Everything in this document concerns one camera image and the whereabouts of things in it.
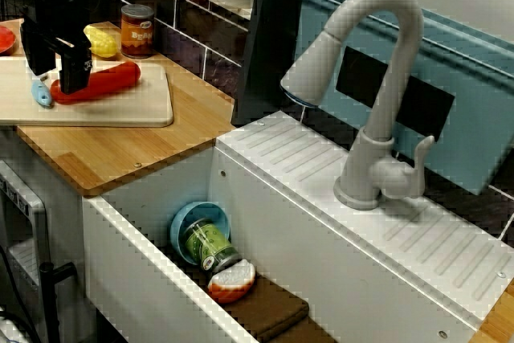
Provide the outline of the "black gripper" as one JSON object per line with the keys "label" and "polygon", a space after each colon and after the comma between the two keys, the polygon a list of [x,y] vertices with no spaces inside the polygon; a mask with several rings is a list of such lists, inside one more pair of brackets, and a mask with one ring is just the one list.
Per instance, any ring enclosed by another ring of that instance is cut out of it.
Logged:
{"label": "black gripper", "polygon": [[55,53],[63,52],[60,90],[73,94],[88,86],[91,44],[84,33],[90,22],[90,0],[34,0],[22,9],[20,33],[27,63],[35,75],[55,69]]}

